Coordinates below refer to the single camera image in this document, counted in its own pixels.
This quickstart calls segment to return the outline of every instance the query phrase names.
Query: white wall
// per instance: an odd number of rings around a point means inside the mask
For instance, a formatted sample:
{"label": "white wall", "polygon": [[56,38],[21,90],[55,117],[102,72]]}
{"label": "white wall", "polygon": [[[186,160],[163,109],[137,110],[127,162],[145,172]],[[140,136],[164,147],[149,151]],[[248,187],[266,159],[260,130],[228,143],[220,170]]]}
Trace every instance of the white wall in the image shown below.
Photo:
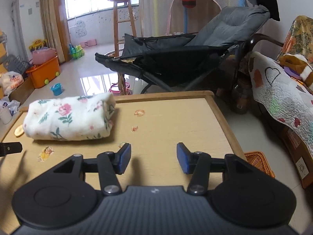
{"label": "white wall", "polygon": [[[139,20],[139,7],[133,7],[135,27],[137,36],[141,35],[141,26]],[[118,9],[119,21],[129,19],[128,8]],[[97,44],[114,43],[113,37],[113,10],[105,10],[97,13],[81,16],[76,19],[82,20],[86,25],[87,35],[83,37],[76,36],[75,19],[68,21],[69,34],[73,45],[78,45],[80,42],[96,39]],[[130,22],[118,24],[119,39],[123,38],[124,33],[132,34]]]}
{"label": "white wall", "polygon": [[7,35],[7,52],[9,54],[18,55],[19,51],[11,16],[12,1],[13,0],[0,0],[0,29]]}
{"label": "white wall", "polygon": [[[284,42],[293,20],[299,15],[313,18],[313,0],[277,0],[281,21],[270,19],[262,30],[263,34]],[[276,58],[280,51],[276,45],[262,41],[261,53]]]}

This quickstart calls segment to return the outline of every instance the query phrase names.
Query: wooden table edge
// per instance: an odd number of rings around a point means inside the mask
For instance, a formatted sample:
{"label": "wooden table edge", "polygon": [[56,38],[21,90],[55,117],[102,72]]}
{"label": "wooden table edge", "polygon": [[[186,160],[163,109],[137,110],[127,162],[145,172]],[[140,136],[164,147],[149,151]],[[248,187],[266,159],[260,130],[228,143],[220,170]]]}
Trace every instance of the wooden table edge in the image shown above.
{"label": "wooden table edge", "polygon": [[[214,93],[212,91],[189,91],[189,92],[166,92],[166,93],[154,93],[154,94],[144,94],[144,95],[115,96],[114,99],[116,103],[128,103],[128,102],[155,101],[155,100],[204,98],[206,99],[218,123],[220,124],[234,154],[239,156],[243,160],[247,161],[245,154],[237,138],[235,137],[233,131],[229,127],[222,112],[216,105],[213,97],[214,97]],[[12,125],[9,127],[5,135],[2,137],[1,142],[5,139],[9,131],[14,126],[15,122],[20,118],[20,116],[24,112],[28,111],[28,106],[20,108],[19,111],[20,111],[19,115],[15,118]]]}

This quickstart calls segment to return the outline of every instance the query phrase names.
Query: orange wicker basket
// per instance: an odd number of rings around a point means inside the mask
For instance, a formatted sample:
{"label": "orange wicker basket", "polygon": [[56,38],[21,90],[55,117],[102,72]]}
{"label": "orange wicker basket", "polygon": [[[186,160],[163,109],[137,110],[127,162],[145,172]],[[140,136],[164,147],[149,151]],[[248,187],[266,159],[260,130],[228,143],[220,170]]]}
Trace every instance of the orange wicker basket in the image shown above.
{"label": "orange wicker basket", "polygon": [[264,173],[271,176],[272,178],[275,178],[275,174],[271,170],[270,165],[262,152],[260,151],[247,152],[245,153],[245,156],[247,158],[248,163],[258,168],[259,170],[262,170]]}

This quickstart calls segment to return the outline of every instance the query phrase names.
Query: window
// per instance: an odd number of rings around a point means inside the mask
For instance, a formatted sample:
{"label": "window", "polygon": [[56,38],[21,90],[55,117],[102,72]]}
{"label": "window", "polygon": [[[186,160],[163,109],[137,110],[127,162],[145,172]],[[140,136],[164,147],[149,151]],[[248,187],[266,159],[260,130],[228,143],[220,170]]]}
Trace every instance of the window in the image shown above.
{"label": "window", "polygon": [[[139,0],[131,0],[131,4],[138,4]],[[113,8],[113,2],[108,0],[65,0],[67,18],[73,18],[85,13]]]}

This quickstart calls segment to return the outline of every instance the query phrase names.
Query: tiled floor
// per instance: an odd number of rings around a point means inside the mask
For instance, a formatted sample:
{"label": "tiled floor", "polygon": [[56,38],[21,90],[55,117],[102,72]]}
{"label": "tiled floor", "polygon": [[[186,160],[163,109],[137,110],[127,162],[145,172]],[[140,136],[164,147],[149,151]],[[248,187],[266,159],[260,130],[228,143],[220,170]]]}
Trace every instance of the tiled floor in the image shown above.
{"label": "tiled floor", "polygon": [[[107,92],[111,84],[116,83],[117,73],[112,72],[105,66],[95,61],[96,52],[105,54],[113,50],[113,45],[95,46],[86,49],[86,55],[61,66],[61,74],[49,85],[36,89],[25,102],[24,106],[38,99],[54,98],[50,87],[61,83],[64,92],[59,96],[92,95]],[[127,76],[134,94],[139,94],[146,83],[132,76]],[[149,88],[148,92],[160,92],[158,87]],[[258,108],[252,109],[245,115],[237,115],[230,111],[228,106],[221,100],[216,100],[231,129],[236,135],[242,149],[245,152],[262,151],[276,175],[276,179],[292,189],[297,198],[297,208],[290,225],[299,233],[302,233],[313,221],[313,188],[303,190],[298,174],[295,170],[285,147],[269,128],[262,118]],[[0,125],[0,135],[5,132],[7,126]]]}

